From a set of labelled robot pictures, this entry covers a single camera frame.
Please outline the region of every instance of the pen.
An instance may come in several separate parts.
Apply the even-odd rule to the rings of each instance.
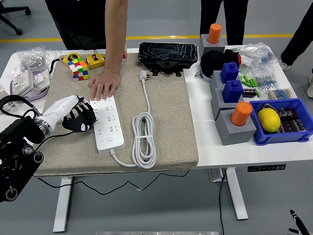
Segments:
[[[290,210],[290,214],[292,215],[293,219],[295,220],[295,224],[299,228],[299,231],[301,232],[301,234],[302,235],[310,235],[307,228],[304,226],[303,222],[297,216],[297,214],[293,210]]]

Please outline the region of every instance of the blue bin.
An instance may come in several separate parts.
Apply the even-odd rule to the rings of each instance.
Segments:
[[[254,133],[254,142],[256,145],[266,145],[268,143],[281,143],[281,142],[307,142],[309,137],[313,134],[313,119],[308,112],[303,101],[299,98],[294,99],[279,99],[279,100],[260,100],[250,101],[252,105],[251,118],[256,126],[256,132]],[[276,110],[280,108],[293,107],[300,120],[302,121],[306,131],[301,132],[290,132],[290,133],[277,133],[277,134],[265,134],[261,127],[260,121],[256,112],[261,109],[262,104],[268,103]]]

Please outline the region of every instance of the yellow floor line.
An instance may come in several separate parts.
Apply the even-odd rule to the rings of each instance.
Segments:
[[[244,38],[291,38],[293,34],[245,34]],[[198,39],[199,35],[128,36],[126,40]],[[61,42],[61,38],[0,39],[0,43]]]

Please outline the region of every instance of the tape measure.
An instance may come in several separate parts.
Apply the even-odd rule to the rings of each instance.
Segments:
[[[91,54],[86,59],[87,63],[89,64],[90,69],[95,69],[101,66],[104,66],[106,60],[104,59],[103,55],[99,53]]]
[[[63,62],[67,65],[69,61],[77,60],[78,58],[82,58],[78,53],[70,53],[64,59]]]

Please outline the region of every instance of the gray block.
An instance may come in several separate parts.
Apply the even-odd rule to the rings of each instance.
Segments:
[[[241,95],[238,103],[242,102],[243,100],[244,100],[243,96]],[[238,103],[224,103],[222,90],[218,88],[212,89],[211,106],[212,106],[213,117],[215,121],[217,120],[220,111],[227,110],[227,109],[235,109]]]
[[[219,42],[216,44],[209,43],[207,41],[208,36],[209,36],[208,34],[200,35],[200,42],[199,42],[200,58],[201,56],[203,56],[204,54],[206,54],[207,52],[211,50],[221,51],[223,53],[225,51],[225,42],[224,42],[224,38],[222,38],[222,35],[220,35]]]
[[[221,70],[214,71],[211,77],[210,89],[212,92],[213,88],[218,88],[220,90],[224,90],[225,84],[222,83],[221,79]]]
[[[215,122],[223,145],[248,142],[256,131],[256,127],[249,117],[243,126],[234,125],[230,118],[234,109],[222,110]]]

